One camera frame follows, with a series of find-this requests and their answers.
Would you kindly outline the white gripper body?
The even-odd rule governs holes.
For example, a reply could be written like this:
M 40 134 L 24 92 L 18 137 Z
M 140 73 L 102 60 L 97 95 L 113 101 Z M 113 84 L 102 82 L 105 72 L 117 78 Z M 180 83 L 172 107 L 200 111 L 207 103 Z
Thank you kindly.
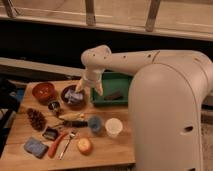
M 86 68 L 83 72 L 83 86 L 95 88 L 98 82 L 101 82 L 102 71 L 98 69 Z

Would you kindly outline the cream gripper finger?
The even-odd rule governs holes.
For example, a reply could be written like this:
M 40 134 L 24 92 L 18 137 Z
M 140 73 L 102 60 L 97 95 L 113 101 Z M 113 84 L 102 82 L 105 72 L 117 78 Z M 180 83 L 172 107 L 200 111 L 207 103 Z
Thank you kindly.
M 80 92 L 83 89 L 83 79 L 80 79 L 76 85 L 75 92 Z
M 98 83 L 95 85 L 95 91 L 96 91 L 100 96 L 103 95 L 103 87 L 102 87 L 102 83 L 101 83 L 101 82 L 98 82 Z

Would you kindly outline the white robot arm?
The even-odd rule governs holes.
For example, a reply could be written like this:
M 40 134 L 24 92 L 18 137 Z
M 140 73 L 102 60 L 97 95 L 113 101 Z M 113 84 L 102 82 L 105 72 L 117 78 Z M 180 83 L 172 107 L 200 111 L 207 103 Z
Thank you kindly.
M 213 91 L 213 61 L 193 50 L 84 51 L 78 90 L 103 93 L 105 70 L 131 75 L 128 111 L 137 171 L 204 171 L 201 106 Z

